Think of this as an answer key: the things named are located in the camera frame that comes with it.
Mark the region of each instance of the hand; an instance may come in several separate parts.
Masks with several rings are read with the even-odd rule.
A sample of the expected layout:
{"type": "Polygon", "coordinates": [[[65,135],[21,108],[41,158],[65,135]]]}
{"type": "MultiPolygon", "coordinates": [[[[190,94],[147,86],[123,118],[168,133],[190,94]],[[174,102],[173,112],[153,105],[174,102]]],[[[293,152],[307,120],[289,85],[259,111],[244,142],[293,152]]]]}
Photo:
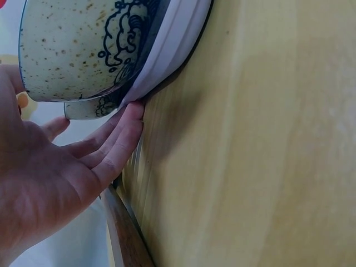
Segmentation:
{"type": "Polygon", "coordinates": [[[144,107],[129,104],[85,140],[51,141],[64,117],[22,121],[19,68],[0,65],[0,266],[52,235],[84,211],[118,177],[142,133],[144,107]]]}

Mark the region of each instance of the speckled bowl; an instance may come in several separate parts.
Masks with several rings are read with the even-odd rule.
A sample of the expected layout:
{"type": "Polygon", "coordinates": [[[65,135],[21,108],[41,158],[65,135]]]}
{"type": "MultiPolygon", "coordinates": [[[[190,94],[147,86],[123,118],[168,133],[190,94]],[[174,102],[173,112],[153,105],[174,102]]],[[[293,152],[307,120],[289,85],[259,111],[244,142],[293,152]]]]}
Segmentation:
{"type": "Polygon", "coordinates": [[[120,104],[116,96],[122,93],[116,91],[137,76],[152,49],[164,16],[157,12],[161,2],[167,1],[27,0],[19,65],[29,96],[70,102],[69,118],[110,113],[120,104]],[[114,97],[105,99],[115,102],[106,103],[106,112],[97,112],[108,95],[114,97]]]}

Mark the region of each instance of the wooden surface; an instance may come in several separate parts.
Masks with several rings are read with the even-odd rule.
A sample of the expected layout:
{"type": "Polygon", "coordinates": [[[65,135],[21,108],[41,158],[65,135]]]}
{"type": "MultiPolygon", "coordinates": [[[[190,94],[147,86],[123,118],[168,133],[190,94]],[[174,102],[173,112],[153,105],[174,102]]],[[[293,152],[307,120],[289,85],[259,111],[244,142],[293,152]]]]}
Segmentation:
{"type": "Polygon", "coordinates": [[[112,252],[113,256],[109,256],[110,265],[113,260],[115,267],[154,267],[145,243],[115,189],[110,186],[104,190],[101,199],[105,207],[111,243],[109,255],[112,252]]]}
{"type": "Polygon", "coordinates": [[[356,0],[216,0],[125,190],[158,267],[356,266],[356,0]]]}

